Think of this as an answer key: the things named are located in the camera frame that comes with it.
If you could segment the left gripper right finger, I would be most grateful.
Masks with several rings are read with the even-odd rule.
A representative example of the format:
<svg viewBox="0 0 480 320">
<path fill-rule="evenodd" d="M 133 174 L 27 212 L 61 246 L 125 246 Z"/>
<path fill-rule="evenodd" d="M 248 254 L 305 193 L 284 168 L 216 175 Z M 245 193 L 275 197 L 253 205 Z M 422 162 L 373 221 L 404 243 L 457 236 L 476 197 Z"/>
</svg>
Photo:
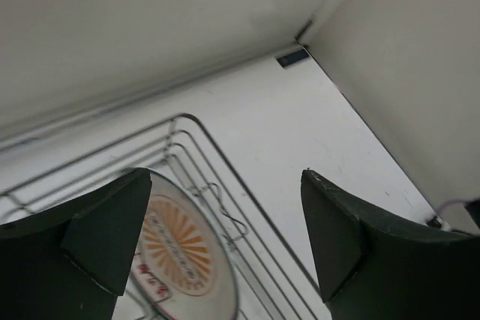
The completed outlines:
<svg viewBox="0 0 480 320">
<path fill-rule="evenodd" d="M 317 172 L 301 203 L 333 319 L 477 319 L 479 238 L 399 217 Z"/>
</svg>

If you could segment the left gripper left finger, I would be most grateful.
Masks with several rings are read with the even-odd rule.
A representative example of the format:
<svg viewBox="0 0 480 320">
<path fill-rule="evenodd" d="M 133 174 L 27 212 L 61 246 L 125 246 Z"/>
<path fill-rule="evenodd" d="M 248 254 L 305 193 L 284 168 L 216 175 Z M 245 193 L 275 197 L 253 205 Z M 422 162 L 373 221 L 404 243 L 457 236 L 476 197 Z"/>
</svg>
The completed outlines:
<svg viewBox="0 0 480 320">
<path fill-rule="evenodd" d="M 1 226 L 2 319 L 111 319 L 125 292 L 152 180 L 135 168 Z"/>
</svg>

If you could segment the red-patterned plate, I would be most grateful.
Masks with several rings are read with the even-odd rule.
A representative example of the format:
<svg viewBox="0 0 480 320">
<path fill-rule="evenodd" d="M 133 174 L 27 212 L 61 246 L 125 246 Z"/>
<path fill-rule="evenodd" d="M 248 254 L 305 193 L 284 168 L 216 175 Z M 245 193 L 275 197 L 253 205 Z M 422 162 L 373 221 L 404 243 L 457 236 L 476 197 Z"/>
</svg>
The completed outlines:
<svg viewBox="0 0 480 320">
<path fill-rule="evenodd" d="M 150 177 L 132 284 L 162 319 L 237 319 L 239 285 L 220 235 L 173 181 Z"/>
</svg>

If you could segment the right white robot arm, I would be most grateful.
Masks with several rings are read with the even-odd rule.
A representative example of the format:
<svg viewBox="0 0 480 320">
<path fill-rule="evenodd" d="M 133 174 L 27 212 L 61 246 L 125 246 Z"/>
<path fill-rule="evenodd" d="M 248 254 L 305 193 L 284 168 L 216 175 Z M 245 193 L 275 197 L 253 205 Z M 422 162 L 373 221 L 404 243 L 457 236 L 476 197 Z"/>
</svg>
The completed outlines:
<svg viewBox="0 0 480 320">
<path fill-rule="evenodd" d="M 479 197 L 448 200 L 425 223 L 435 229 L 479 235 Z"/>
</svg>

